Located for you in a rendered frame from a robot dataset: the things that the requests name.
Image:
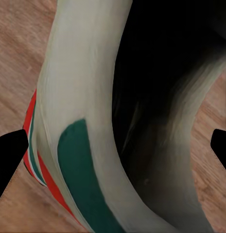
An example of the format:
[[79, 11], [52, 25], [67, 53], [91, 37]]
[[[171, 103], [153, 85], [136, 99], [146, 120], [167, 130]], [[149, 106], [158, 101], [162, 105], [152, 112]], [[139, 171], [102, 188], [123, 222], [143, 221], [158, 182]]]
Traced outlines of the gym shoe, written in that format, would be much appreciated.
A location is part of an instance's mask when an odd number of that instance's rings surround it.
[[24, 165], [90, 233], [215, 233], [190, 137], [225, 68], [226, 0], [57, 0]]

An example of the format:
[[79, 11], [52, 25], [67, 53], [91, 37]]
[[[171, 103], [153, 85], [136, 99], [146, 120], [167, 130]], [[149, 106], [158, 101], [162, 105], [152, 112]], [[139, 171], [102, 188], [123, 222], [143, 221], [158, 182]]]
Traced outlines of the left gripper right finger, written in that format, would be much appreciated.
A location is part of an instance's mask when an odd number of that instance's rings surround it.
[[215, 129], [210, 146], [226, 169], [226, 131]]

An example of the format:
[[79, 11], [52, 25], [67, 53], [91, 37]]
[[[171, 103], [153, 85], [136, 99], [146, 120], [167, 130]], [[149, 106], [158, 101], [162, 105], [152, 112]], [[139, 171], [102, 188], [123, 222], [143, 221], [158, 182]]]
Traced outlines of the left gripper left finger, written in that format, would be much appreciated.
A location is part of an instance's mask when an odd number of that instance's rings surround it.
[[29, 147], [24, 129], [0, 137], [0, 197]]

